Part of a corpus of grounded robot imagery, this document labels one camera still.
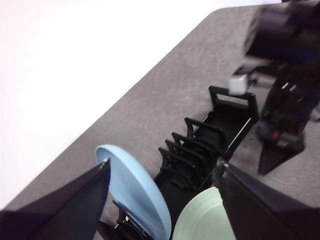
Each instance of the plate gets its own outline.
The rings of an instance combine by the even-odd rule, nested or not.
[[[211,187],[182,210],[172,240],[236,240],[219,190]]]
[[[96,161],[110,159],[109,191],[115,202],[154,240],[168,240],[171,218],[154,180],[128,152],[114,145],[96,149]]]

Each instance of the white background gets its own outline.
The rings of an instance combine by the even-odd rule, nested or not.
[[[0,208],[212,11],[279,2],[2,0]]]

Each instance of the light blue plate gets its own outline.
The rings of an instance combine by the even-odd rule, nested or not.
[[[95,153],[98,164],[110,159],[109,191],[115,202],[154,240],[168,240],[171,234],[169,210],[147,171],[120,147],[101,145]]]

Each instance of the light green plate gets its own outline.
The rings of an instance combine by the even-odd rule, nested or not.
[[[185,206],[172,240],[236,240],[216,187],[199,193]]]

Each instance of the gray table surface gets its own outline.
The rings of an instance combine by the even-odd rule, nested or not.
[[[118,145],[154,177],[162,163],[158,147],[171,132],[186,134],[185,117],[202,120],[212,108],[208,86],[227,87],[227,79],[243,63],[242,46],[256,6],[214,11],[188,34],[116,104],[40,173],[7,207],[17,210],[60,188],[96,164],[95,149]],[[262,78],[250,89],[261,109],[272,81]],[[251,129],[231,163],[263,183],[305,204],[320,206],[320,134],[310,122],[306,150],[266,176],[258,175],[261,144]],[[117,209],[109,195],[102,220],[115,222]]]

